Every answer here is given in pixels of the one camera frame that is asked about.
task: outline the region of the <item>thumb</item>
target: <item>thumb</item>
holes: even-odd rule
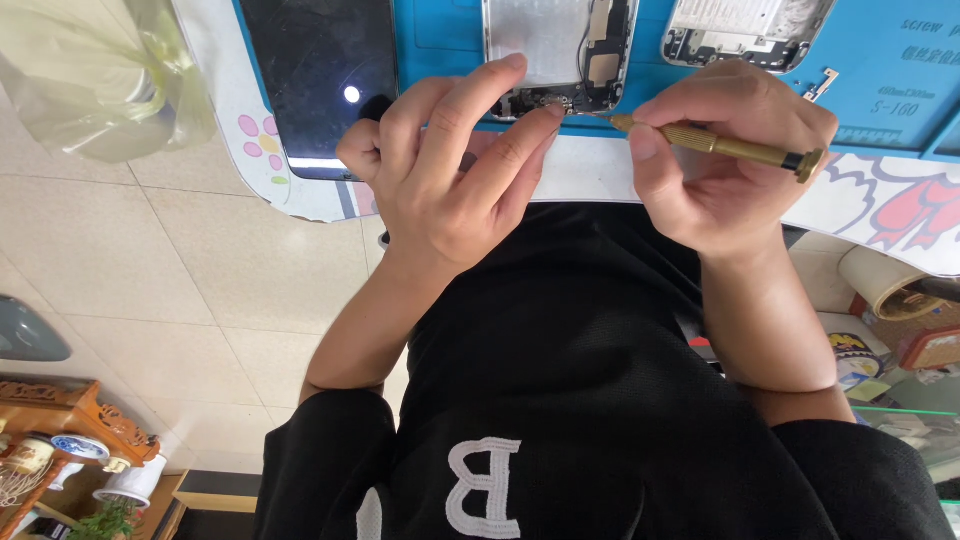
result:
[[[692,202],[684,190],[684,171],[657,130],[637,123],[630,130],[630,153],[634,159],[634,189],[647,207],[650,218],[663,229],[690,215]]]

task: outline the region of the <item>phone logic board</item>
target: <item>phone logic board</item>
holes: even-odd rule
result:
[[[510,4],[509,0],[488,0],[489,10]],[[516,47],[498,46],[498,37],[504,37],[497,29],[488,27],[487,58],[495,60],[506,56],[508,52],[523,52],[528,64],[534,65],[538,57],[554,54],[539,65],[556,65],[549,74],[524,81],[517,88],[505,94],[491,108],[491,114],[501,119],[520,118],[531,110],[559,104],[567,114],[578,112],[604,112],[613,109],[623,95],[627,63],[631,44],[635,0],[559,0],[564,4],[563,11],[573,13],[580,21],[580,31],[565,37],[553,37],[561,46],[552,53],[542,47],[530,45],[525,50]],[[536,9],[548,10],[541,3]],[[530,8],[524,8],[530,15]]]
[[[787,73],[804,60],[834,2],[679,0],[663,57],[687,67],[740,58],[771,73]]]

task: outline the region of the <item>blue silicone repair mat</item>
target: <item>blue silicone repair mat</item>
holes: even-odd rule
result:
[[[482,0],[395,0],[401,91],[428,76],[467,75],[483,62]],[[639,0],[624,97],[631,111],[692,68],[660,55],[675,0]],[[839,77],[819,100],[840,119],[835,152],[960,162],[960,0],[837,0],[804,61],[780,76],[804,93]],[[492,118],[481,129],[502,131]],[[571,117],[563,135],[623,136]]]

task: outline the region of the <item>person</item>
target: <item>person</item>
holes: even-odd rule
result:
[[[530,205],[557,106],[461,170],[525,70],[426,79],[344,135],[390,244],[267,435],[255,537],[953,538],[918,453],[837,386],[780,226],[806,186],[718,155],[682,169],[652,128],[806,152],[834,115],[714,62],[634,112],[644,205]],[[726,378],[687,345],[704,330]]]

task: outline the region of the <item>gold screwdriver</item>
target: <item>gold screwdriver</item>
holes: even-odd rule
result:
[[[610,122],[618,131],[627,134],[637,123],[630,114],[597,114],[595,112],[581,112],[581,114],[603,118]],[[726,138],[712,134],[707,130],[688,128],[686,126],[678,126],[677,124],[667,124],[661,128],[657,128],[657,131],[663,134],[663,137],[666,138],[670,144],[676,144],[684,148],[706,152],[708,154],[723,154],[724,156],[730,156],[740,160],[763,163],[765,165],[793,171],[793,174],[797,176],[797,182],[800,184],[806,184],[806,181],[810,180],[810,176],[817,170],[820,161],[823,160],[826,154],[823,148],[817,148],[806,154],[787,152],[780,148]]]

